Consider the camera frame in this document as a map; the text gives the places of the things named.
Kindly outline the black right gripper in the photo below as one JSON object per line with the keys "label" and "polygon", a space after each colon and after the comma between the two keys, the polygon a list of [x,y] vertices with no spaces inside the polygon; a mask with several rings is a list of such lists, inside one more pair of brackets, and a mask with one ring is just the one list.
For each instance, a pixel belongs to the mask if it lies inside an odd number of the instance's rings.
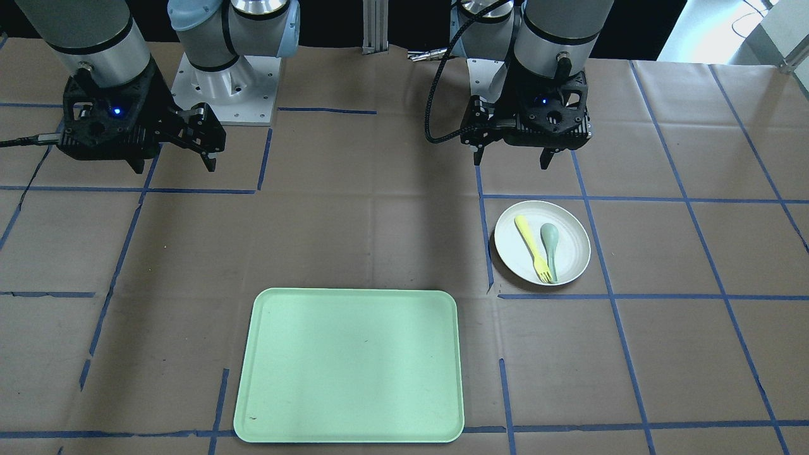
{"label": "black right gripper", "polygon": [[145,161],[170,142],[195,152],[209,173],[215,171],[226,146],[224,127],[206,102],[180,109],[153,58],[122,85],[101,87],[93,77],[82,63],[64,87],[61,152],[78,161],[126,161],[142,174]]}

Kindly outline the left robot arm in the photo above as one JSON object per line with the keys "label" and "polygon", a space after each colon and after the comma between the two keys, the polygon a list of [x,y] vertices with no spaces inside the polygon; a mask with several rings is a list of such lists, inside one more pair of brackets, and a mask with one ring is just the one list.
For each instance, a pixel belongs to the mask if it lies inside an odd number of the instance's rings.
{"label": "left robot arm", "polygon": [[611,1],[461,1],[449,54],[465,58],[471,97],[460,139],[474,163],[504,141],[538,147],[540,167],[592,138],[585,64]]}

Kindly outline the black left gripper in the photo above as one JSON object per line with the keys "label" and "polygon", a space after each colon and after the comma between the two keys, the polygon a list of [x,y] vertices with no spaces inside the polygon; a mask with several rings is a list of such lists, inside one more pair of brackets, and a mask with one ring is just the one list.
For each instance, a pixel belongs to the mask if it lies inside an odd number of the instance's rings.
{"label": "black left gripper", "polygon": [[550,66],[549,77],[532,73],[517,61],[506,63],[502,95],[486,102],[470,98],[461,124],[461,141],[473,147],[474,166],[485,148],[503,141],[509,146],[543,148],[540,169],[547,170],[558,153],[584,146],[592,137],[583,70],[575,73],[570,60]]}

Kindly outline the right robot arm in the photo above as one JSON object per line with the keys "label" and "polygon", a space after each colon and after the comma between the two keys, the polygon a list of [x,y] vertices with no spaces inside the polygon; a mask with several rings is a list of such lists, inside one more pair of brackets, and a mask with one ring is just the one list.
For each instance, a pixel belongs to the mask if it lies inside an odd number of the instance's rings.
{"label": "right robot arm", "polygon": [[169,142],[196,153],[209,172],[225,151],[224,122],[268,122],[269,113],[225,106],[265,102],[272,74],[254,59],[295,54],[300,42],[297,1],[170,1],[171,28],[190,64],[183,102],[159,70],[125,1],[20,1],[28,18],[69,72],[63,131],[2,142],[2,147],[50,146],[78,161],[125,161],[141,174]]}

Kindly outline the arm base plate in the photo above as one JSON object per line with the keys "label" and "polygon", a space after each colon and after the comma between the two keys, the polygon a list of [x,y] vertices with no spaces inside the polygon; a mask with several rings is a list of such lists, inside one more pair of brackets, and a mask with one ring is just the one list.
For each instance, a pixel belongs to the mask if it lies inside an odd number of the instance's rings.
{"label": "arm base plate", "polygon": [[171,91],[180,107],[205,102],[223,126],[270,126],[283,59],[242,56],[224,70],[193,67],[183,55]]}
{"label": "arm base plate", "polygon": [[467,59],[469,86],[472,95],[479,95],[486,102],[494,103],[502,95],[508,73],[504,61]]}

